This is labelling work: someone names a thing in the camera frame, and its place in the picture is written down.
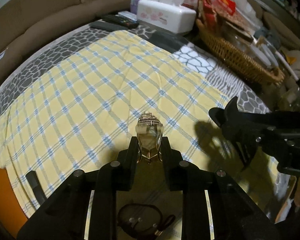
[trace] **white tissue box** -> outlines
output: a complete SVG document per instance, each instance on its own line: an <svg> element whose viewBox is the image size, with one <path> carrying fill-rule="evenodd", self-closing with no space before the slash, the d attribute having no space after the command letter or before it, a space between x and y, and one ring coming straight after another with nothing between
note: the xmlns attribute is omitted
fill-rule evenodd
<svg viewBox="0 0 300 240"><path fill-rule="evenodd" d="M140 0L137 19L173 33L187 33L192 30L196 11L182 5L175 6L157 0Z"/></svg>

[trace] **sofa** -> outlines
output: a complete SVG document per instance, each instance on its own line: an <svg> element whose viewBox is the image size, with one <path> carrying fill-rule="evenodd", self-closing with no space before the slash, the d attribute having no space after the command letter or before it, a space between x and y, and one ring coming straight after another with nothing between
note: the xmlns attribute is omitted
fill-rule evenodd
<svg viewBox="0 0 300 240"><path fill-rule="evenodd" d="M0 85L30 55L75 28L130 0L10 0L0 8Z"/></svg>

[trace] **wicker basket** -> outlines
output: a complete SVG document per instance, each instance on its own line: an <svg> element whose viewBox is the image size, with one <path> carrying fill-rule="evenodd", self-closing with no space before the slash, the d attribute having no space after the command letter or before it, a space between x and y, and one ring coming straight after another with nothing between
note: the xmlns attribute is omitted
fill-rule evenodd
<svg viewBox="0 0 300 240"><path fill-rule="evenodd" d="M274 68L271 71L264 69L251 57L237 49L230 42L223 38L216 37L203 25L200 19L196 20L199 28L200 38L208 48L221 60L225 62L233 71L241 74L249 81L263 83L281 84L284 74L280 68Z"/></svg>

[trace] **yellow plaid cloth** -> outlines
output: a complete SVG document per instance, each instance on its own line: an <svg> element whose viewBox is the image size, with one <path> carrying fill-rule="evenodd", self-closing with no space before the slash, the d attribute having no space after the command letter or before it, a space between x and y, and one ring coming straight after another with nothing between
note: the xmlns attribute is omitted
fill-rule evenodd
<svg viewBox="0 0 300 240"><path fill-rule="evenodd" d="M25 175L37 172L47 197L76 169L99 169L126 149L143 111L201 169L224 168L264 207L276 163L263 154L240 173L236 154L208 116L228 98L170 53L126 31L113 32L63 60L30 85L0 117L0 167L30 217L39 207ZM254 164L261 163L263 168ZM172 238L180 238L180 227Z"/></svg>

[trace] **screw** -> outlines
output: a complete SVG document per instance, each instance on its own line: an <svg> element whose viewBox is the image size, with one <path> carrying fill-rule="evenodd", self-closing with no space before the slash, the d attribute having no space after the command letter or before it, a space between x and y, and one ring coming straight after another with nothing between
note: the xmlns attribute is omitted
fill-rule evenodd
<svg viewBox="0 0 300 240"><path fill-rule="evenodd" d="M225 171L219 170L219 171L217 171L217 175L218 175L219 177L224 177L224 176L226 176L227 174L226 174Z"/></svg>
<svg viewBox="0 0 300 240"><path fill-rule="evenodd" d="M120 162L118 161L113 161L110 163L111 167L118 167L120 165Z"/></svg>
<svg viewBox="0 0 300 240"><path fill-rule="evenodd" d="M83 170L75 170L73 172L73 176L80 177L83 174Z"/></svg>
<svg viewBox="0 0 300 240"><path fill-rule="evenodd" d="M189 162L187 162L187 161L181 161L181 162L179 162L179 165L181 167L188 167L189 166Z"/></svg>
<svg viewBox="0 0 300 240"><path fill-rule="evenodd" d="M288 144L289 146L294 146L294 141L287 141L287 144Z"/></svg>

